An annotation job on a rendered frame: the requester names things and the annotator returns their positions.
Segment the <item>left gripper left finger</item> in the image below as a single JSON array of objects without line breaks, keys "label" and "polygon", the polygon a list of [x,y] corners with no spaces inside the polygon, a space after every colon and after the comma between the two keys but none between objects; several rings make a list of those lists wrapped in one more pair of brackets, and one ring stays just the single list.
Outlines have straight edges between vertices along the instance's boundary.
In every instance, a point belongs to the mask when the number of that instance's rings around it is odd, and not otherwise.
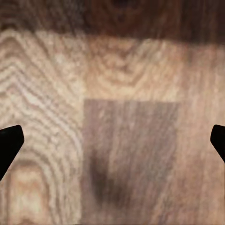
[{"label": "left gripper left finger", "polygon": [[24,143],[20,125],[0,130],[0,181]]}]

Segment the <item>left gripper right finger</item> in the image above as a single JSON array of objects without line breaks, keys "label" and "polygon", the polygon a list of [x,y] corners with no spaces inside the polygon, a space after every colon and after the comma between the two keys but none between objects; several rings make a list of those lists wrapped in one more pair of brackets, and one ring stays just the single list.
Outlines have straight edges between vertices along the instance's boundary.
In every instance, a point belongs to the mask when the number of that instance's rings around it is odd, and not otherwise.
[{"label": "left gripper right finger", "polygon": [[225,162],[225,127],[214,125],[210,141]]}]

